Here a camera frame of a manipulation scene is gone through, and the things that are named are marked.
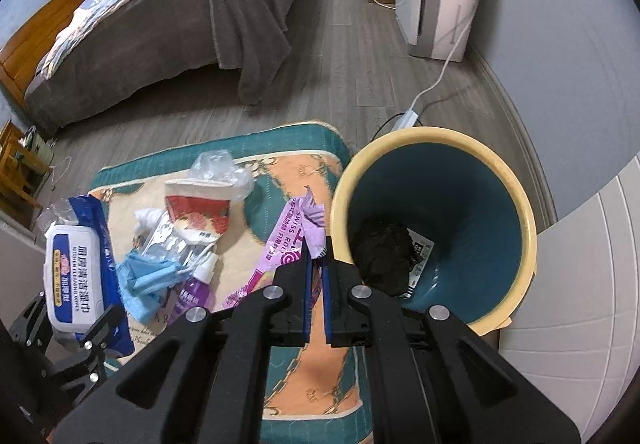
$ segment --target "pink wrapper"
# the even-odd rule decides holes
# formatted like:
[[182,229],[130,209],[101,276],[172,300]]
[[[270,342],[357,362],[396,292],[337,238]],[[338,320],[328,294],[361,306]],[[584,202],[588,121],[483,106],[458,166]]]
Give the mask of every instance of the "pink wrapper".
[[284,206],[249,282],[225,298],[223,309],[235,307],[256,288],[265,273],[299,260],[305,238],[312,258],[326,252],[324,205],[316,204],[311,189],[306,189],[304,197],[290,199]]

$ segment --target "yellow label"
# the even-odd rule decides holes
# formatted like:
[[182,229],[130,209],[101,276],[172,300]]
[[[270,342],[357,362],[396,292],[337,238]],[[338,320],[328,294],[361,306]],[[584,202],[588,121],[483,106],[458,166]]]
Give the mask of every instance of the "yellow label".
[[53,251],[53,301],[56,307],[62,307],[62,289],[60,288],[60,249]]

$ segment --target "baseboard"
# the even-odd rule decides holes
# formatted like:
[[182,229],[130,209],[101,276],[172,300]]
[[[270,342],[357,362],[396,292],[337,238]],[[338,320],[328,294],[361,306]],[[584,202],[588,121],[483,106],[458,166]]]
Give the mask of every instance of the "baseboard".
[[538,153],[536,152],[529,134],[527,133],[524,122],[513,104],[513,101],[509,97],[509,94],[501,85],[491,66],[486,59],[484,59],[478,49],[469,44],[466,51],[471,62],[474,62],[476,66],[478,66],[484,74],[494,82],[495,87],[498,90],[497,94],[500,96],[500,105],[502,106],[507,119],[511,122],[511,127],[513,127],[516,137],[518,138],[518,142],[520,143],[522,152],[525,155],[527,165],[534,176],[534,185],[536,186],[536,191],[542,203],[542,214],[544,217],[543,220],[545,221],[545,225],[542,227],[547,229],[558,221],[558,214],[556,213],[556,206],[554,205],[554,200],[546,181],[545,172],[543,171],[542,164],[538,158]]

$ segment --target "wooden floor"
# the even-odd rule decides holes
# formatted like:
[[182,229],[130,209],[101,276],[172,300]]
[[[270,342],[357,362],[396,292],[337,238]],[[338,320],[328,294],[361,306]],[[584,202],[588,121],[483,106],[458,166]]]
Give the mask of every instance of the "wooden floor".
[[[292,53],[260,104],[239,104],[239,73],[217,66],[144,88],[60,131],[54,163],[65,156],[72,163],[53,192],[45,186],[41,203],[88,191],[103,166],[300,120],[333,124],[357,151],[383,122],[433,84],[442,67],[441,61],[408,56],[394,12],[366,0],[296,0],[287,22]],[[424,125],[460,131],[492,148],[522,182],[538,230],[548,224],[522,135],[499,87],[479,63],[451,63],[416,111]]]

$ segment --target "crumpled black trash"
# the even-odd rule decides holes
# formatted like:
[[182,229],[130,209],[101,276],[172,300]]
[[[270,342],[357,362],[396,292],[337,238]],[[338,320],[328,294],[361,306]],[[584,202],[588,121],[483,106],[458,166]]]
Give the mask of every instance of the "crumpled black trash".
[[362,222],[350,246],[353,263],[366,285],[389,296],[406,292],[409,273],[419,258],[404,225],[386,217],[369,217]]

